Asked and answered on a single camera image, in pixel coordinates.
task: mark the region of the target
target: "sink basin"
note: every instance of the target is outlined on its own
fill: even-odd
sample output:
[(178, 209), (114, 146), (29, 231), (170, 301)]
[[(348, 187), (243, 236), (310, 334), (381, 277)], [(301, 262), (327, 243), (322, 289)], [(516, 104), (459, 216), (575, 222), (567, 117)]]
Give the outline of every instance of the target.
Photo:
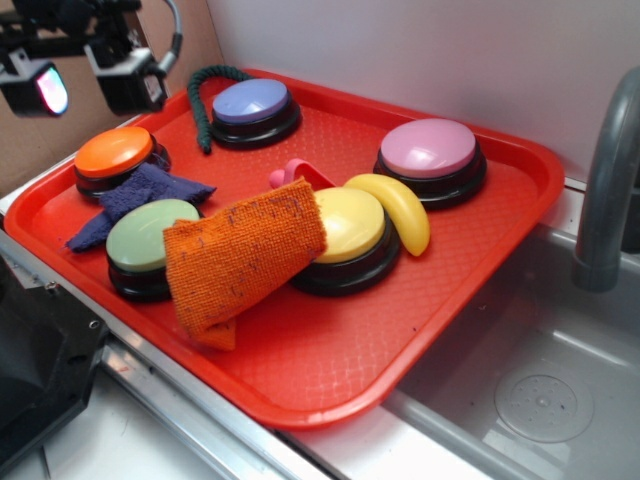
[(574, 246), (536, 227), (386, 408), (493, 478), (637, 478), (640, 261), (590, 294), (571, 283)]

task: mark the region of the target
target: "orange towel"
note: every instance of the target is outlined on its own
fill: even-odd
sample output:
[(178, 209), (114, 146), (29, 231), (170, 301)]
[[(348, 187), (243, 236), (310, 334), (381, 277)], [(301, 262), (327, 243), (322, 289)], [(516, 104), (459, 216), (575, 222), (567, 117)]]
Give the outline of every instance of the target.
[(300, 179), (164, 231), (167, 280), (189, 336), (235, 348), (235, 317), (327, 248), (311, 186)]

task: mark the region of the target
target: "toy banana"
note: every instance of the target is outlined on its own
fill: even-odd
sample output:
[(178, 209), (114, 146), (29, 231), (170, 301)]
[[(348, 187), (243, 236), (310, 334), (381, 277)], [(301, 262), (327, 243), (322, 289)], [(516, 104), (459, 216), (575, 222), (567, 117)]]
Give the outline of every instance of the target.
[(409, 253), (417, 257), (426, 250), (431, 238), (429, 218), (418, 197), (404, 183), (386, 175), (364, 173), (344, 186), (364, 190), (378, 199)]

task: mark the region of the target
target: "blue cloth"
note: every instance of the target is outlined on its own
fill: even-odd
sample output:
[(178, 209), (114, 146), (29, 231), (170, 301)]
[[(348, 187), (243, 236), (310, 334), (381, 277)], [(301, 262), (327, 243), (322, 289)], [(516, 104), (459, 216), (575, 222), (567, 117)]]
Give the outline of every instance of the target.
[(102, 213), (87, 222), (66, 245), (74, 253), (85, 252), (104, 243), (118, 220), (146, 203), (173, 198), (195, 205), (204, 202), (215, 190), (143, 163), (122, 185), (100, 197)]

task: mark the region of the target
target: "plastic tray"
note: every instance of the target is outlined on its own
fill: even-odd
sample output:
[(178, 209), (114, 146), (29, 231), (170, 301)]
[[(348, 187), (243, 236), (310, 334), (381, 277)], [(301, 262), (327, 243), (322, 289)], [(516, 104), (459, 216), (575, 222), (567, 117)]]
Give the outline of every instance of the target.
[[(300, 129), (255, 151), (213, 146), (205, 156), (185, 92), (162, 113), (135, 123), (169, 150), (172, 173), (218, 187), (205, 215), (269, 189), (272, 170), (292, 158), (316, 165), (337, 184), (372, 171), (382, 138), (429, 115), (266, 72), (302, 106)], [(231, 85), (201, 88), (205, 105)], [(379, 404), (559, 196), (556, 156), (526, 140), (469, 126), (489, 160), (486, 184), (471, 201), (429, 212), (431, 244), (406, 252), (383, 282), (357, 295), (320, 298), (289, 285), (238, 317), (234, 352), (208, 350), (178, 325), (173, 304), (130, 303), (107, 276), (103, 248), (75, 255), (64, 247), (100, 207), (80, 198), (71, 162), (25, 191), (9, 209), (7, 232), (168, 356), (268, 426), (307, 429)]]

